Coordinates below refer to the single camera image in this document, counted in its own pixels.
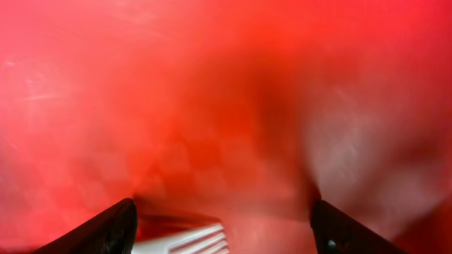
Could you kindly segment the white plastic fork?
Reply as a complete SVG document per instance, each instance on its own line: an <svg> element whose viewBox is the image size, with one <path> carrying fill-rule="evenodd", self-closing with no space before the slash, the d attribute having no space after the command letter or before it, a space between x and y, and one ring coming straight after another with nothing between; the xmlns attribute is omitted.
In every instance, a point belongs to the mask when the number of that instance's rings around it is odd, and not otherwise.
<svg viewBox="0 0 452 254"><path fill-rule="evenodd" d="M221 223L190 229L170 236L137 242L131 254L228 254Z"/></svg>

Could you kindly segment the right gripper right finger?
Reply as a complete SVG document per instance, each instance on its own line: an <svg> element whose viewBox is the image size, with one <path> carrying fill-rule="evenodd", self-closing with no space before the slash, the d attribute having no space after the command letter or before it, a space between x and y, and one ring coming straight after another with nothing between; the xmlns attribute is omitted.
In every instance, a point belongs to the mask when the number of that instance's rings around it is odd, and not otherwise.
<svg viewBox="0 0 452 254"><path fill-rule="evenodd" d="M310 216L318 254L407 254L324 200Z"/></svg>

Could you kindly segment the red serving tray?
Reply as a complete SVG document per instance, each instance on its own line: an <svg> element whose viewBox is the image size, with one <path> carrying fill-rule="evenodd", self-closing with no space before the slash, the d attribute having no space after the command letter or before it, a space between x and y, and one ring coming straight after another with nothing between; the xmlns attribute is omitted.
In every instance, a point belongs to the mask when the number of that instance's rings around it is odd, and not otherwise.
<svg viewBox="0 0 452 254"><path fill-rule="evenodd" d="M2 1L1 252L125 197L313 253L320 194L451 252L450 1Z"/></svg>

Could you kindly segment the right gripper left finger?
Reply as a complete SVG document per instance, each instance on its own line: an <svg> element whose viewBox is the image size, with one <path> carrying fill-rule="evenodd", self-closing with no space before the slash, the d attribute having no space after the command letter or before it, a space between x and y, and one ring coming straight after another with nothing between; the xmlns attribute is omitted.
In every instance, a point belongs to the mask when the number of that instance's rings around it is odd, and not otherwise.
<svg viewBox="0 0 452 254"><path fill-rule="evenodd" d="M136 204L124 198L33 254L131 254L137 228Z"/></svg>

